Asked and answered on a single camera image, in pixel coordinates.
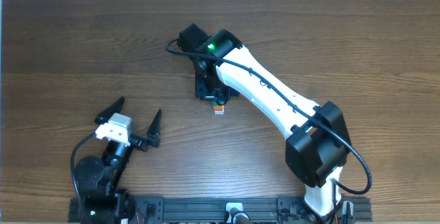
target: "wood grain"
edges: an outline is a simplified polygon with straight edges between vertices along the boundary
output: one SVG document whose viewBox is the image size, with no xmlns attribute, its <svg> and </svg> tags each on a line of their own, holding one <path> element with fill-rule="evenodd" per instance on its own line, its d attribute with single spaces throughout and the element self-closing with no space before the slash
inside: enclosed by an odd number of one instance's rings
<svg viewBox="0 0 440 224">
<path fill-rule="evenodd" d="M 67 220 L 69 156 L 119 96 L 134 131 L 163 109 L 162 143 L 122 186 L 165 197 L 301 195 L 285 141 L 247 100 L 194 97 L 165 43 L 190 23 L 239 37 L 298 93 L 344 111 L 373 172 L 375 221 L 440 221 L 440 0 L 4 0 L 2 221 Z M 99 155 L 92 141 L 78 157 Z M 364 186 L 349 157 L 342 181 Z"/>
</svg>

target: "cable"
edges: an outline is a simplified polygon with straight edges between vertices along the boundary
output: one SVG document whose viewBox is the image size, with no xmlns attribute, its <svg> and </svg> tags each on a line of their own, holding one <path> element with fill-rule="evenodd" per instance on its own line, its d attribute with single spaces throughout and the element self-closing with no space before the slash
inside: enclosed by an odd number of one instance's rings
<svg viewBox="0 0 440 224">
<path fill-rule="evenodd" d="M 81 196 L 80 196 L 80 192 L 78 190 L 78 184 L 76 183 L 76 177 L 75 177 L 75 155 L 76 152 L 78 151 L 78 149 L 88 140 L 90 140 L 90 138 L 92 138 L 95 135 L 95 132 L 93 132 L 92 134 L 86 136 L 86 138 L 84 138 L 81 142 L 79 142 L 74 150 L 71 152 L 71 157 L 70 157 L 70 173 L 71 173 L 71 180 L 74 182 L 74 188 L 75 188 L 75 193 L 76 193 L 76 197 L 78 197 L 78 205 L 80 206 L 80 209 L 82 210 L 82 212 L 85 215 L 85 218 L 87 219 L 88 223 L 93 223 L 93 221 L 91 221 L 91 218 L 89 218 L 88 213 L 86 213 L 86 209 L 85 209 L 85 204 L 83 203 L 83 201 L 81 200 Z"/>
<path fill-rule="evenodd" d="M 299 114 L 301 114 L 302 116 L 304 116 L 305 118 L 310 120 L 315 126 L 318 126 L 319 128 L 321 128 L 324 131 L 326 131 L 328 134 L 330 134 L 332 137 L 334 137 L 336 140 L 342 142 L 342 144 L 344 144 L 344 146 L 350 152 L 352 152 L 353 155 L 356 157 L 356 159 L 361 163 L 362 167 L 365 170 L 367 182 L 366 182 L 365 189 L 363 189 L 363 190 L 352 190 L 352 189 L 349 189 L 346 186 L 342 185 L 336 179 L 332 179 L 332 182 L 336 183 L 343 190 L 345 190 L 345 191 L 347 191 L 348 193 L 351 193 L 351 194 L 365 194 L 365 193 L 367 193 L 370 190 L 371 185 L 373 183 L 373 178 L 371 176 L 371 171 L 370 171 L 368 165 L 366 164 L 364 158 L 362 158 L 362 156 L 356 151 L 356 149 L 354 149 L 354 147 L 352 147 L 348 142 L 346 142 L 342 137 L 340 137 L 338 134 L 336 134 L 333 130 L 331 130 L 329 127 L 327 127 L 321 121 L 318 121 L 317 119 L 315 119 L 315 118 L 311 117 L 310 115 L 308 115 L 307 113 L 305 113 L 303 110 L 299 109 L 294 103 L 292 103 L 288 98 L 286 98 L 286 96 L 284 96 L 274 85 L 272 85 L 268 80 L 266 80 L 264 77 L 262 77 L 262 75 L 260 75 L 257 72 L 255 72 L 252 68 L 246 67 L 245 65 L 241 65 L 241 64 L 233 62 L 231 60 L 227 60 L 227 59 L 224 59 L 224 58 L 219 58 L 217 56 L 209 56 L 209 55 L 205 55 L 205 54 L 198 54 L 198 53 L 191 53 L 191 52 L 179 52 L 177 50 L 171 49 L 170 46 L 174 42 L 176 42 L 177 40 L 179 40 L 179 39 L 178 38 L 173 39 L 171 42 L 169 42 L 166 45 L 165 49 L 166 49 L 167 52 L 170 52 L 170 53 L 172 53 L 174 55 L 205 58 L 205 59 L 208 59 L 208 60 L 214 60 L 214 61 L 218 61 L 218 62 L 221 62 L 221 63 L 227 63 L 227 64 L 230 64 L 230 65 L 234 65 L 235 67 L 238 67 L 240 69 L 244 69 L 247 72 L 249 72 L 250 74 L 254 74 L 256 77 L 258 77 L 261 80 L 260 82 L 265 83 L 266 87 L 268 87 L 269 89 L 274 90 L 275 93 L 277 93 L 284 101 L 286 101 L 286 103 L 293 109 L 294 112 L 298 112 Z"/>
</svg>

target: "tabletop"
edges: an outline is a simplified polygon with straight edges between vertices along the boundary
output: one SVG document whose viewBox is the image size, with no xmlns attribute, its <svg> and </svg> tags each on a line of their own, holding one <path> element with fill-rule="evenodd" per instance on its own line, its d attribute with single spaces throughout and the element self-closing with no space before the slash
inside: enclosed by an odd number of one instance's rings
<svg viewBox="0 0 440 224">
<path fill-rule="evenodd" d="M 165 44 L 227 29 L 268 71 L 343 111 L 369 164 L 375 221 L 440 221 L 440 0 L 3 0 L 2 221 L 66 221 L 73 147 L 120 96 L 133 132 L 158 109 L 162 141 L 121 187 L 164 197 L 301 196 L 285 140 L 244 97 L 222 116 Z M 77 158 L 99 156 L 92 140 Z M 341 182 L 363 188 L 349 155 Z"/>
</svg>

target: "wooden table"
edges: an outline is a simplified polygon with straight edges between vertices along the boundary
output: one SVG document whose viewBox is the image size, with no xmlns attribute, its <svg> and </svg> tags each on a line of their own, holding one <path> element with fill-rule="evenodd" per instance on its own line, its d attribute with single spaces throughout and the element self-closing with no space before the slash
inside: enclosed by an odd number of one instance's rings
<svg viewBox="0 0 440 224">
<path fill-rule="evenodd" d="M 243 97 L 215 116 L 165 43 L 196 23 L 233 32 L 298 93 L 344 112 L 373 172 L 376 221 L 440 221 L 440 0 L 4 0 L 3 221 L 66 221 L 73 147 L 120 96 L 134 131 L 162 108 L 162 143 L 121 182 L 165 197 L 302 195 L 285 140 Z M 90 141 L 77 155 L 100 155 Z M 342 182 L 362 188 L 353 156 Z"/>
</svg>

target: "robotic arm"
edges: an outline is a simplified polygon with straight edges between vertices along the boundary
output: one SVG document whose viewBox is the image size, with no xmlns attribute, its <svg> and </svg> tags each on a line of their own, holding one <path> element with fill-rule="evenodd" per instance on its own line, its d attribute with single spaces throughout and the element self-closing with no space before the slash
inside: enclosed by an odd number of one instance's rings
<svg viewBox="0 0 440 224">
<path fill-rule="evenodd" d="M 175 41 L 183 52 L 170 49 Z M 196 96 L 200 99 L 225 104 L 241 93 L 258 107 L 286 139 L 285 160 L 306 185 L 305 203 L 321 221 L 334 215 L 341 199 L 335 182 L 340 185 L 342 166 L 353 149 L 344 117 L 335 104 L 328 102 L 320 107 L 291 90 L 264 69 L 227 30 L 208 36 L 192 24 L 166 49 L 190 57 L 195 68 Z M 355 156 L 361 161 L 357 152 Z"/>
</svg>

